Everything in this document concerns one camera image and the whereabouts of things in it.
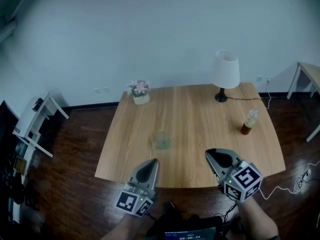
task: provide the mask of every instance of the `brown bottle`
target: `brown bottle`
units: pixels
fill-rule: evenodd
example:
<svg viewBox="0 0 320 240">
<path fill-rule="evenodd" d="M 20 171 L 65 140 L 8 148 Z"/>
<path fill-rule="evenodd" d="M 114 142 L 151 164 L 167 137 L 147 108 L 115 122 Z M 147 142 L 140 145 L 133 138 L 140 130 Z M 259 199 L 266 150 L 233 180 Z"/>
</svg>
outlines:
<svg viewBox="0 0 320 240">
<path fill-rule="evenodd" d="M 241 133 L 244 134 L 244 135 L 247 135 L 247 134 L 250 133 L 251 129 L 252 128 L 247 127 L 246 124 L 243 123 L 243 126 L 241 128 Z"/>
<path fill-rule="evenodd" d="M 242 134 L 247 135 L 251 131 L 252 127 L 258 120 L 258 116 L 258 109 L 256 107 L 249 111 L 249 114 L 241 128 Z"/>
</svg>

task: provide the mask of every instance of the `white lampshade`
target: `white lampshade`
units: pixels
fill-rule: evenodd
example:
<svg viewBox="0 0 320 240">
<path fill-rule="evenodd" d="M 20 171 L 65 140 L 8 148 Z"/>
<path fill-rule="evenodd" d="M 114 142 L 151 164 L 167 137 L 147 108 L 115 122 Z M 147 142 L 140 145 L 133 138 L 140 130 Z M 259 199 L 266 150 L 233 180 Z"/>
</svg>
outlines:
<svg viewBox="0 0 320 240">
<path fill-rule="evenodd" d="M 210 80 L 220 88 L 232 89 L 237 87 L 240 83 L 238 55 L 228 50 L 217 51 Z"/>
</svg>

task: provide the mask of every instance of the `white cable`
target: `white cable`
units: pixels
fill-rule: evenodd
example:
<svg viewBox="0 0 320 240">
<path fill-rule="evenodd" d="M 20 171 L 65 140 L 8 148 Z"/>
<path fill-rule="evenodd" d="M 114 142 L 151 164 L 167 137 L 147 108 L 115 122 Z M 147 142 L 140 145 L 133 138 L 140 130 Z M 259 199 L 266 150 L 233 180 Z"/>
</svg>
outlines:
<svg viewBox="0 0 320 240">
<path fill-rule="evenodd" d="M 318 215 L 318 221 L 316 222 L 316 229 L 318 228 L 318 225 L 319 225 L 319 219 L 320 219 L 320 213 L 319 213 L 319 215 Z"/>
<path fill-rule="evenodd" d="M 265 92 L 267 92 L 267 88 L 268 88 L 268 85 L 269 85 L 270 81 L 266 82 L 266 86 L 265 86 Z M 269 101 L 268 101 L 268 107 L 265 107 L 267 110 L 270 108 L 270 101 L 271 101 L 271 96 L 270 96 L 270 93 L 267 92 L 269 94 Z"/>
<path fill-rule="evenodd" d="M 319 163 L 320 163 L 320 161 L 318 161 L 316 164 L 309 163 L 309 164 L 305 167 L 305 169 L 304 169 L 304 171 L 303 171 L 303 174 L 302 174 L 301 176 L 295 178 L 292 191 L 290 191 L 290 189 L 288 189 L 288 188 L 282 188 L 282 187 L 276 186 L 276 187 L 272 190 L 272 192 L 269 194 L 269 196 L 268 196 L 268 197 L 265 197 L 264 194 L 262 193 L 261 189 L 259 188 L 259 191 L 260 191 L 262 197 L 263 197 L 265 200 L 268 200 L 269 197 L 271 197 L 271 195 L 275 192 L 276 189 L 286 190 L 286 191 L 288 191 L 288 192 L 289 192 L 290 194 L 292 194 L 292 195 L 298 194 L 298 193 L 301 191 L 302 187 L 304 186 L 304 179 L 303 179 L 303 178 L 304 178 L 304 176 L 305 176 L 305 173 L 309 170 L 309 166 L 317 166 Z"/>
<path fill-rule="evenodd" d="M 319 163 L 320 163 L 320 161 L 317 162 L 316 164 L 309 163 L 309 164 L 306 166 L 306 168 L 307 168 L 307 170 L 309 170 L 309 166 L 317 166 Z"/>
</svg>

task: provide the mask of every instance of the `table lamp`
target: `table lamp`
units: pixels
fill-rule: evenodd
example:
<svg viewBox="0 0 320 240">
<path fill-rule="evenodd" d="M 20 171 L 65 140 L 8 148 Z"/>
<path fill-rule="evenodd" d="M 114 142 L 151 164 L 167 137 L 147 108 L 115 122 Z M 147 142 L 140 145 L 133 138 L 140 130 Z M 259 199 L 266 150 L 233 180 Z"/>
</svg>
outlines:
<svg viewBox="0 0 320 240">
<path fill-rule="evenodd" d="M 214 96 L 217 102 L 226 102 L 225 89 L 232 89 L 240 83 L 238 55 L 228 50 L 215 53 L 214 64 L 210 73 L 210 80 L 220 91 Z"/>
</svg>

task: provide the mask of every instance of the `white flower pot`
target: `white flower pot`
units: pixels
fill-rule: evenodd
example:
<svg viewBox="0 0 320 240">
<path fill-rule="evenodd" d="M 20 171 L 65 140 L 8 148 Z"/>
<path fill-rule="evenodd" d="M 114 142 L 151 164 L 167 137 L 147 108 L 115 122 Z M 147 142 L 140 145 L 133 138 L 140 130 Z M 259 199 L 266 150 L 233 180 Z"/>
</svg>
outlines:
<svg viewBox="0 0 320 240">
<path fill-rule="evenodd" d="M 143 105 L 146 104 L 150 101 L 150 96 L 149 93 L 147 93 L 144 96 L 140 96 L 140 97 L 133 97 L 133 101 L 136 105 Z"/>
</svg>

